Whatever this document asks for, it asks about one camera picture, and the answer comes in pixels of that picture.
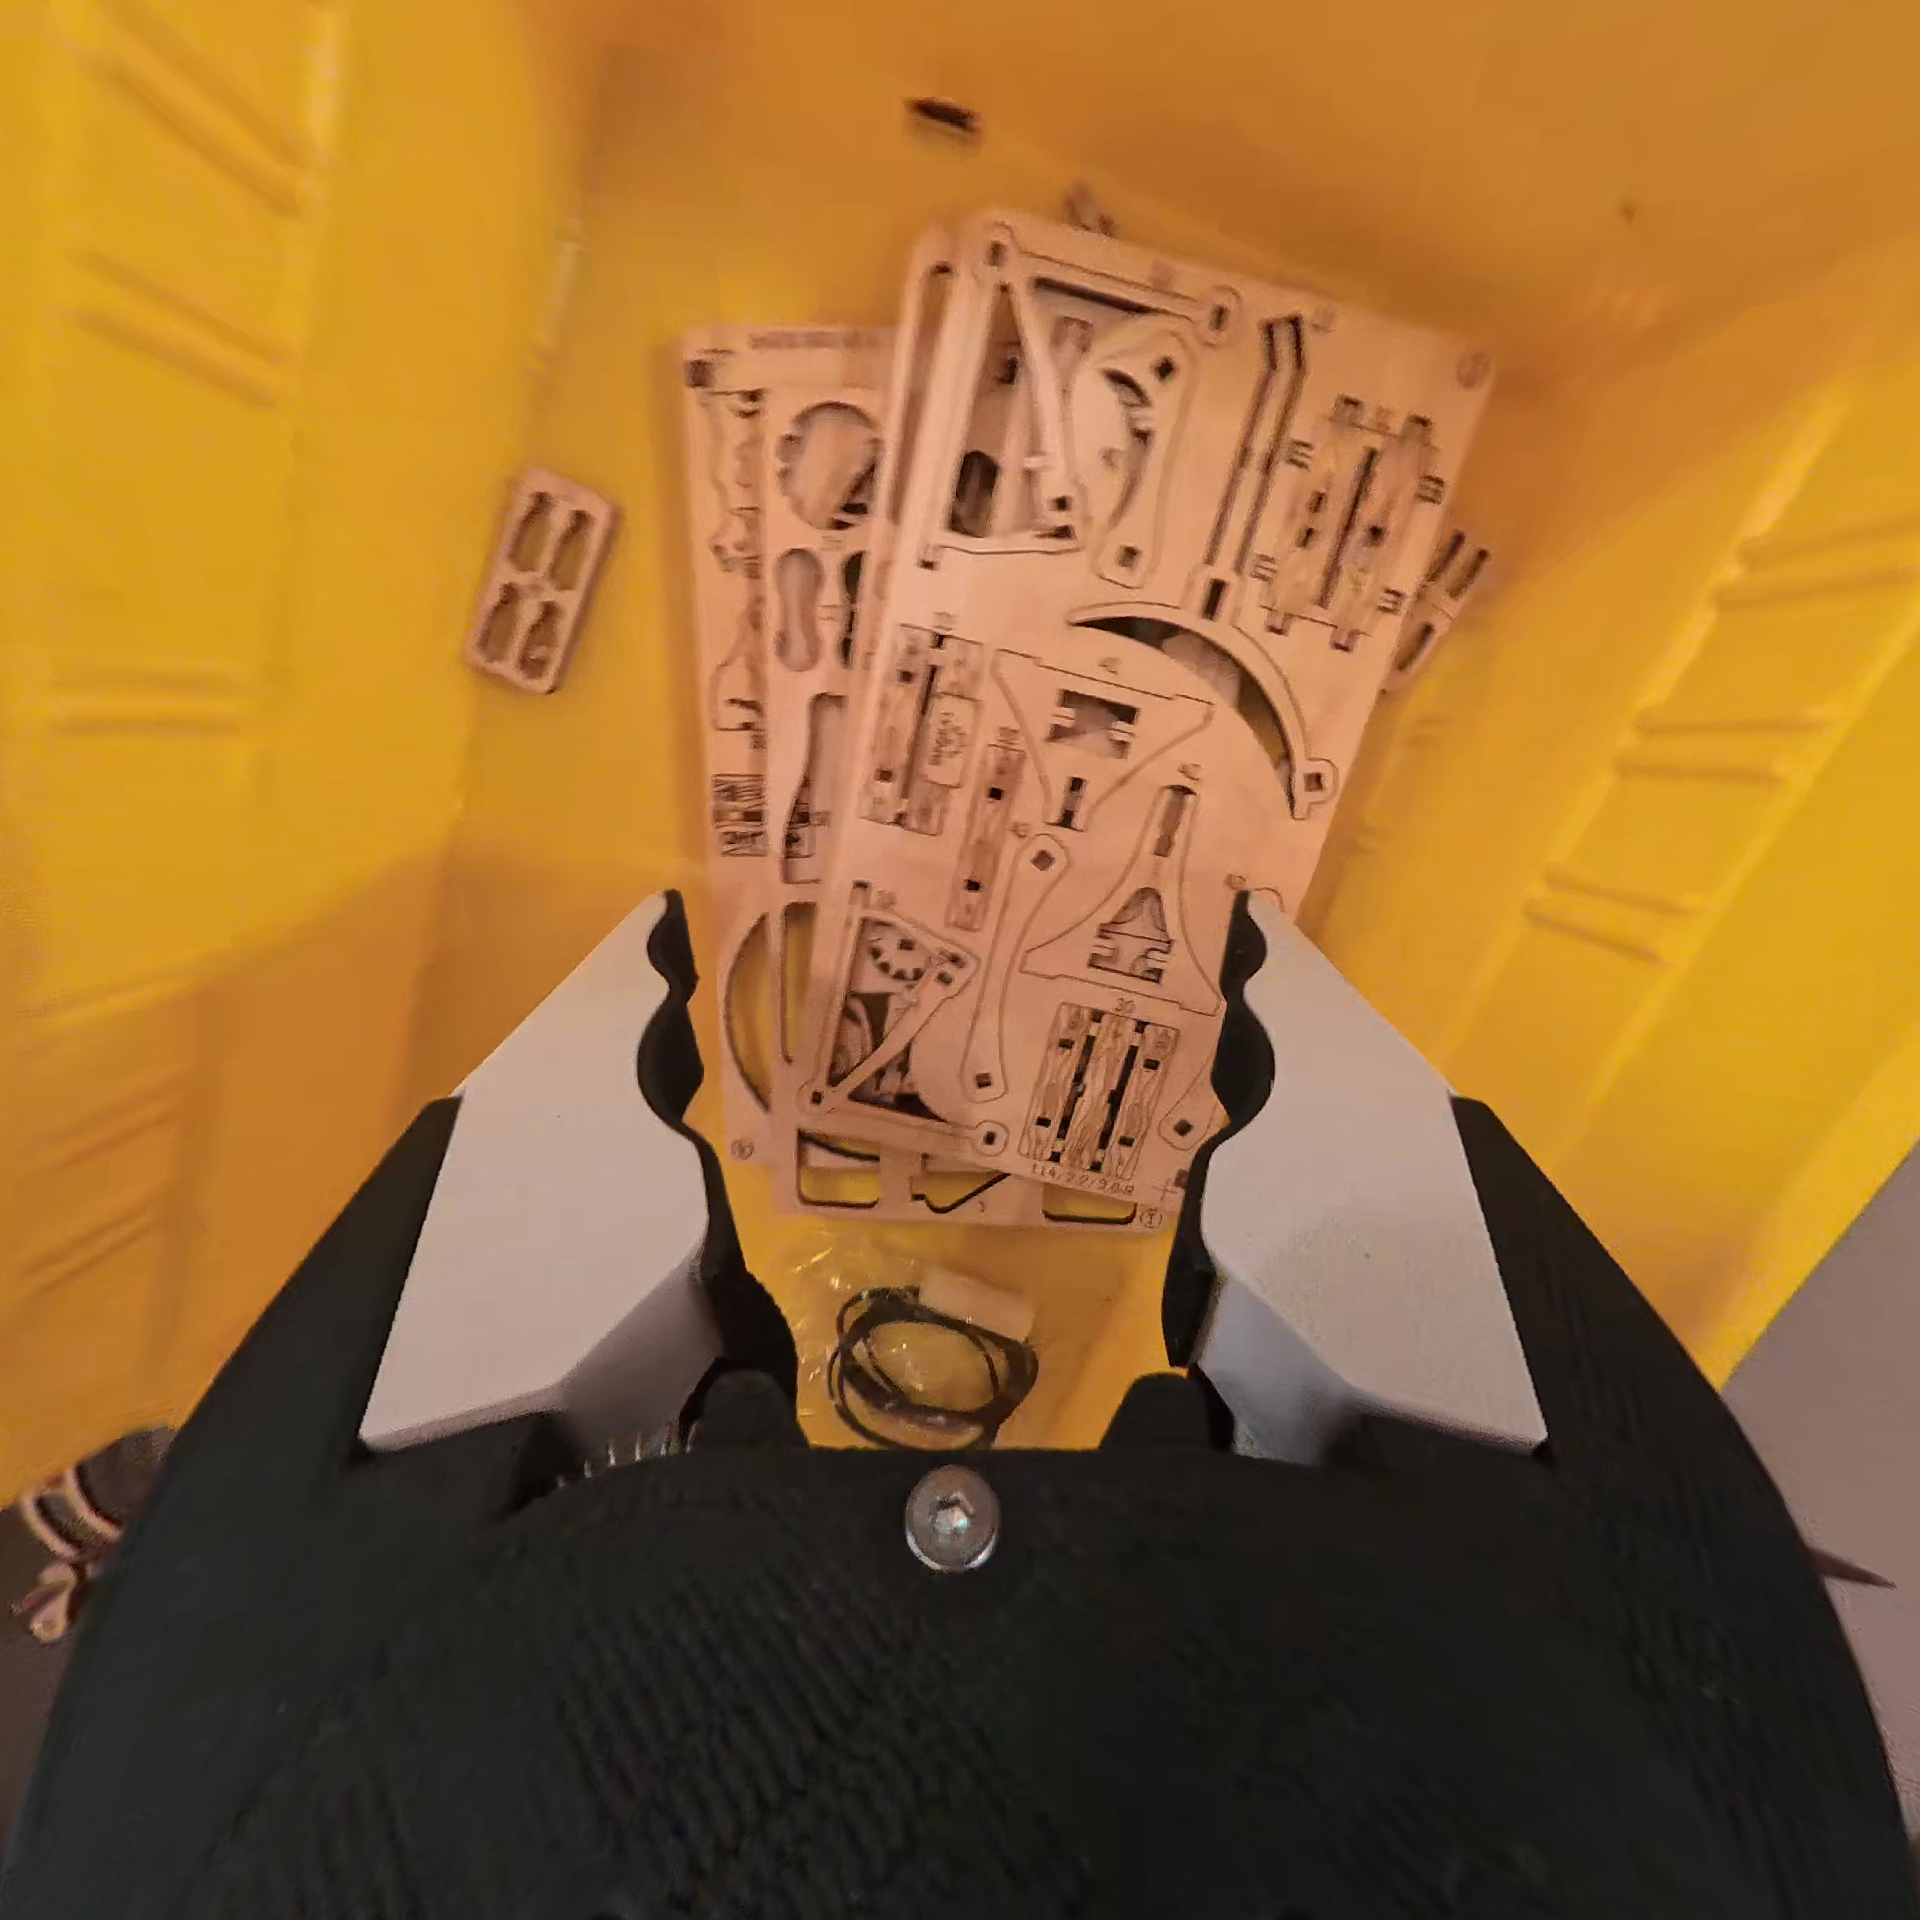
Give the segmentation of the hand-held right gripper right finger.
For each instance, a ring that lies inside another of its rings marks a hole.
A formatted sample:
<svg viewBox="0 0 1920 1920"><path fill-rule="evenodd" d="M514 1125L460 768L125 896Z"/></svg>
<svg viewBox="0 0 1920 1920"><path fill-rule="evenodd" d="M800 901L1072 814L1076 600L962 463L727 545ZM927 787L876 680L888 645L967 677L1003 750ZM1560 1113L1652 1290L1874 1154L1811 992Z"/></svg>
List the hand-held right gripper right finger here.
<svg viewBox="0 0 1920 1920"><path fill-rule="evenodd" d="M1162 1333L1222 1450L1324 1459L1386 1418L1509 1454L1546 1441L1440 1073L1293 927L1235 901Z"/></svg>

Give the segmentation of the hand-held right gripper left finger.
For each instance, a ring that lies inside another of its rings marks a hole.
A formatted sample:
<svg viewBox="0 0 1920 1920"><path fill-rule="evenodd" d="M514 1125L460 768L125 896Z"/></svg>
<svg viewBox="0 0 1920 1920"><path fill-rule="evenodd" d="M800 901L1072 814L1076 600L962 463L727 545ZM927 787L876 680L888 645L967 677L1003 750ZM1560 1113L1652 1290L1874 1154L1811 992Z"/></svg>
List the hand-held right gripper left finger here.
<svg viewBox="0 0 1920 1920"><path fill-rule="evenodd" d="M795 1337L687 1125L698 985L682 895L648 896L462 1082L364 1447L542 1418L597 1454L683 1426L732 1371L798 1400Z"/></svg>

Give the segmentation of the yellow plastic bin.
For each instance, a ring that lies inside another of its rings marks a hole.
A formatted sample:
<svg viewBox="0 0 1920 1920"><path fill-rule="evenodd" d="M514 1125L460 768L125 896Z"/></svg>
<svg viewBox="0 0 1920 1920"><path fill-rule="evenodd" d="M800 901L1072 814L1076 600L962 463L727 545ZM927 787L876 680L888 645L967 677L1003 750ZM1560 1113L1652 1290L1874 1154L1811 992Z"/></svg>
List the yellow plastic bin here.
<svg viewBox="0 0 1920 1920"><path fill-rule="evenodd" d="M1308 923L1734 1371L1915 1138L1915 6L4 6L4 1498L702 880L677 338L1074 187L1493 358Z"/></svg>

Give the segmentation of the clear bag of rubber bands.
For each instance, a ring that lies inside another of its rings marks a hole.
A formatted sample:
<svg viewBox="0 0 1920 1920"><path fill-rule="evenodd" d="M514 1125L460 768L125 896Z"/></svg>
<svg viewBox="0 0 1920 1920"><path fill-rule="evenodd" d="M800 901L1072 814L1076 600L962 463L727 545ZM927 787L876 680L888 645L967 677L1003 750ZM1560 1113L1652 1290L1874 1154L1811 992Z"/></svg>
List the clear bag of rubber bands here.
<svg viewBox="0 0 1920 1920"><path fill-rule="evenodd" d="M1036 1311L950 1267L838 1303L823 1387L872 1450L990 1453L1040 1384Z"/></svg>

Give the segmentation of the small wooden puzzle piece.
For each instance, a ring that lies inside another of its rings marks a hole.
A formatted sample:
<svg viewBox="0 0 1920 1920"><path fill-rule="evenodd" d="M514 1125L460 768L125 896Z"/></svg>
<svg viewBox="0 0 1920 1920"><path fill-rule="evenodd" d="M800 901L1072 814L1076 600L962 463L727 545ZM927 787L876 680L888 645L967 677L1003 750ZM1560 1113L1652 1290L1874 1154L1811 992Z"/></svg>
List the small wooden puzzle piece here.
<svg viewBox="0 0 1920 1920"><path fill-rule="evenodd" d="M616 541L614 502L548 470L524 470L463 639L463 661L514 691L559 691Z"/></svg>

